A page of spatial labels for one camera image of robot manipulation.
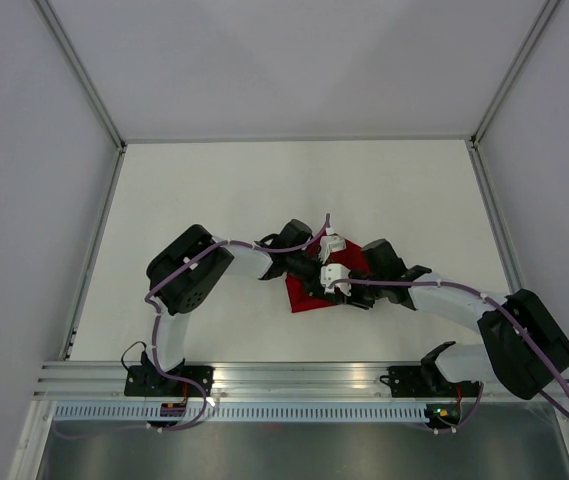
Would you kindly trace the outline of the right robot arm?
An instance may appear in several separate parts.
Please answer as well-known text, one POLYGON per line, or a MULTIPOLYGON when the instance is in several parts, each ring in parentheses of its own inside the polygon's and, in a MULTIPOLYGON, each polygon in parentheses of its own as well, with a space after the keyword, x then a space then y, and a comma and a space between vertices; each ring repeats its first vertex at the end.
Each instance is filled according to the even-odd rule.
POLYGON ((363 307, 386 298, 450 320, 481 338, 472 345, 446 341, 428 352, 420 361, 427 392, 442 395, 458 383, 498 382, 530 400, 569 368, 569 339, 534 292, 485 293, 425 266, 408 268, 385 239, 366 245, 362 254, 368 273, 327 268, 325 289, 363 307))

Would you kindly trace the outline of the red cloth napkin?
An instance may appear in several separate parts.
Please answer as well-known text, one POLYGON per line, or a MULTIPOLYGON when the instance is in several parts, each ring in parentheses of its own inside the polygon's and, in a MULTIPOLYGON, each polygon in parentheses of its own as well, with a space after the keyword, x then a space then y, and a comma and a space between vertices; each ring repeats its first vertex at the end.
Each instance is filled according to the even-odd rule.
POLYGON ((350 273, 366 276, 371 273, 361 247, 350 240, 345 240, 345 248, 330 253, 327 261, 320 261, 320 240, 313 243, 303 253, 291 254, 287 258, 285 285, 289 297, 291 311, 301 313, 311 310, 323 309, 337 305, 351 305, 357 308, 368 309, 372 303, 364 305, 360 301, 353 302, 355 293, 351 296, 342 294, 339 288, 334 293, 326 293, 320 283, 320 270, 322 266, 339 264, 350 273))

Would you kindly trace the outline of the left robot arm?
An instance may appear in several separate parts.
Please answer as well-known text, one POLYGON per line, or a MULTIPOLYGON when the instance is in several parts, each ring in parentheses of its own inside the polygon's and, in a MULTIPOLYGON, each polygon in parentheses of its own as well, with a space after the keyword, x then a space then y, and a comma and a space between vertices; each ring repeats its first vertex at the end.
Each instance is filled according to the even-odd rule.
POLYGON ((318 233, 290 220, 280 232, 247 243, 213 236, 200 224, 188 227, 148 265, 150 282, 145 302, 156 318, 150 344, 141 358, 142 372, 127 381, 141 382, 145 396, 187 393, 194 384, 181 387, 184 375, 185 337, 191 313, 198 308, 225 275, 268 281, 282 276, 287 260, 305 253, 330 227, 326 217, 318 233))

